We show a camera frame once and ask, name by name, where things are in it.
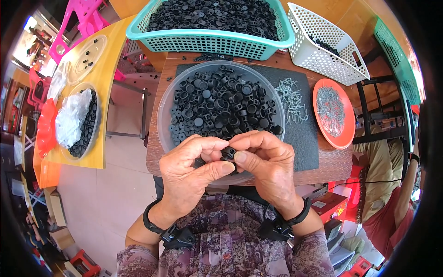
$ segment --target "tiled floor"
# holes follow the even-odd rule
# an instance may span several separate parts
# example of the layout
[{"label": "tiled floor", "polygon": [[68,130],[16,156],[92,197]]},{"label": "tiled floor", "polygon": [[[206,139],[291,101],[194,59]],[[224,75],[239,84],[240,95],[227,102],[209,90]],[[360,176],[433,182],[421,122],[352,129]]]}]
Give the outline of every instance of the tiled floor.
[{"label": "tiled floor", "polygon": [[[127,75],[126,83],[152,92],[148,98],[147,128],[158,79],[149,74]],[[108,131],[139,133],[141,94],[114,85],[115,102],[108,113]],[[106,169],[62,166],[58,191],[68,228],[80,249],[102,268],[116,269],[116,254],[124,249],[126,231],[155,197],[154,181],[146,169],[143,140],[113,136],[105,144]]]}]

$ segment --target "red shirt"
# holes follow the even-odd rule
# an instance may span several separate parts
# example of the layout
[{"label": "red shirt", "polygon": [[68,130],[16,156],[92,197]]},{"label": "red shirt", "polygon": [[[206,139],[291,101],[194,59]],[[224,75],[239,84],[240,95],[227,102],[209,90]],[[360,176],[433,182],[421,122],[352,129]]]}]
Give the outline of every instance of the red shirt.
[{"label": "red shirt", "polygon": [[399,196],[400,187],[396,187],[386,205],[362,224],[368,239],[386,260],[391,257],[394,247],[404,237],[414,218],[412,205],[409,203],[409,209],[396,229],[394,211]]}]

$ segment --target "orange plate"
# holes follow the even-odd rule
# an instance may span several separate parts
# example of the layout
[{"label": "orange plate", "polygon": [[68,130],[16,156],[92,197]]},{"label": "orange plate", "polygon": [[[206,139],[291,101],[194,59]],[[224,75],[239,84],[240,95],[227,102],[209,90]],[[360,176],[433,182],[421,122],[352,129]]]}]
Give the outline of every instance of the orange plate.
[{"label": "orange plate", "polygon": [[42,108],[39,121],[37,122],[37,138],[35,139],[40,149],[40,158],[46,157],[49,151],[57,144],[55,138],[55,118],[57,110],[55,109],[54,100],[49,98]]},{"label": "orange plate", "polygon": [[[317,113],[317,90],[323,86],[332,87],[334,90],[338,92],[338,96],[343,103],[345,110],[345,125],[343,127],[342,134],[338,137],[333,137],[325,130],[324,126],[320,123],[320,117]],[[355,116],[354,110],[352,109],[351,101],[349,101],[348,96],[345,91],[339,86],[336,82],[331,79],[320,79],[314,86],[314,92],[312,94],[312,103],[314,106],[315,118],[317,119],[317,123],[320,126],[320,130],[322,131],[326,140],[337,149],[346,149],[349,145],[351,145],[352,140],[354,139],[355,134]]]}]

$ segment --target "fingernail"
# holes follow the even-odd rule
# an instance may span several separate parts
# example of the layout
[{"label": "fingernail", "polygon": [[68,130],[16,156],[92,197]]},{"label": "fingernail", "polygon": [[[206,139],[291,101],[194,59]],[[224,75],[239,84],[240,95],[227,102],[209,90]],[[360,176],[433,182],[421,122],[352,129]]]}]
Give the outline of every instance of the fingernail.
[{"label": "fingernail", "polygon": [[231,173],[232,171],[234,171],[234,169],[235,169],[235,166],[233,163],[226,163],[221,167],[221,171],[224,174]]},{"label": "fingernail", "polygon": [[236,161],[237,163],[244,163],[246,161],[246,153],[236,152],[234,154],[234,161]]}]

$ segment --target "white plastic basket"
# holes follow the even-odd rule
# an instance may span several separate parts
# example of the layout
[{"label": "white plastic basket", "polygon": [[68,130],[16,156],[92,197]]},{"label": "white plastic basket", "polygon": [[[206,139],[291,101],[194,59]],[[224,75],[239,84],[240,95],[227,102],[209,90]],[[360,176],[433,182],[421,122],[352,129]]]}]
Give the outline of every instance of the white plastic basket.
[{"label": "white plastic basket", "polygon": [[[295,34],[295,44],[289,48],[289,53],[296,66],[315,71],[346,86],[370,79],[363,58],[347,33],[308,9],[293,3],[288,3],[288,6],[288,19]],[[340,57],[311,41],[309,35],[337,49]],[[357,66],[354,55],[361,66]]]}]

